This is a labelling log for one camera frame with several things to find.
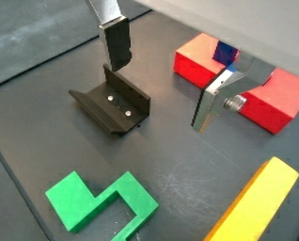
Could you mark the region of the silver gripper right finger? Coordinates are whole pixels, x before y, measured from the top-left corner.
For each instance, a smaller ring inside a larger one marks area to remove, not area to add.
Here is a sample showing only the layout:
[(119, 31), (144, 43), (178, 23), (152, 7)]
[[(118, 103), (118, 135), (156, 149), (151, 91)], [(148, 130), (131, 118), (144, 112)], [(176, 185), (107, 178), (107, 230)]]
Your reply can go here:
[(238, 112), (246, 104), (243, 92), (262, 86), (275, 67), (255, 56), (239, 55), (234, 63), (222, 69), (202, 90), (193, 127), (202, 133), (223, 109)]

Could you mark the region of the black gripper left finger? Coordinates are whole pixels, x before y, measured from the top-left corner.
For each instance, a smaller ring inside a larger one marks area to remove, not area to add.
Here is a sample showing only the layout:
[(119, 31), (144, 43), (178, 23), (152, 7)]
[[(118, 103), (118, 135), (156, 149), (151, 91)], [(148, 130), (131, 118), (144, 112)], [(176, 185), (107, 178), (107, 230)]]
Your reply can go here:
[(122, 14), (118, 0), (84, 0), (99, 20), (99, 36), (114, 72), (131, 61), (130, 20)]

